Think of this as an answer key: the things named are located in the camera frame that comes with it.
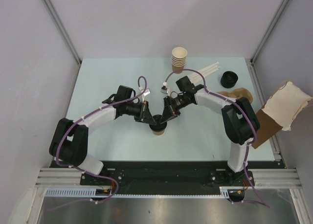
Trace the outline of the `brown paper coffee cup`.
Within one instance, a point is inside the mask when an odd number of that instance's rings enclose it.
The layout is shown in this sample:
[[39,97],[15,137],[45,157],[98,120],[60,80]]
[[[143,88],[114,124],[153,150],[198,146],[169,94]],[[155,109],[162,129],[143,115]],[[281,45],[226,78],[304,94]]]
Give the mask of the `brown paper coffee cup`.
[[165,129],[152,129],[154,135],[162,135],[165,132]]

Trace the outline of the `black plastic cup lid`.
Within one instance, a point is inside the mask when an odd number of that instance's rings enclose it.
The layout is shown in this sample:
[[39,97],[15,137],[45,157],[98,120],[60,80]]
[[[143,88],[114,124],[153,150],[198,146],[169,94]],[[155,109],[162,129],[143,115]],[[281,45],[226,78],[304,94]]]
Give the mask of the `black plastic cup lid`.
[[160,122],[161,117],[162,116],[160,114],[156,114],[156,115],[153,116],[156,124],[155,125],[149,124],[150,129],[165,129],[167,127],[167,123],[166,122],[163,122],[163,123]]

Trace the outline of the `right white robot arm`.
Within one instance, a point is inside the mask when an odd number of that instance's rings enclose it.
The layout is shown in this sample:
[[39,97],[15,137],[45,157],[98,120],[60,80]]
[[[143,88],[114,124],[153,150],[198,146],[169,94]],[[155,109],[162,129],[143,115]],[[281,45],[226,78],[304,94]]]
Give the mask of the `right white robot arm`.
[[180,94],[163,98],[164,108],[160,123],[178,116],[180,110],[190,104],[207,107],[222,115],[224,130],[231,141],[225,179],[230,185],[238,185],[247,175],[247,157],[250,145],[257,139],[260,123],[245,97],[226,97],[207,89],[205,83],[194,85],[187,76],[176,81]]

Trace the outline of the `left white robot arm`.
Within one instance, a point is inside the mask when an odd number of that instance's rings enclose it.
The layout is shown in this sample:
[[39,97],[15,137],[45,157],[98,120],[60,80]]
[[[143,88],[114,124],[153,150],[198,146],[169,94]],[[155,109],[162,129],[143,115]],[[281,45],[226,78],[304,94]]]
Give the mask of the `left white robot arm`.
[[116,94],[112,94],[88,115],[76,121],[67,118],[59,120],[49,147],[50,155],[65,166],[75,166],[91,173],[91,179],[96,184],[104,184],[108,172],[103,170],[103,162],[88,153],[89,136],[124,114],[134,117],[139,123],[157,124],[150,113],[148,101],[134,102],[137,97],[131,97],[132,94],[135,94],[134,89],[119,86]]

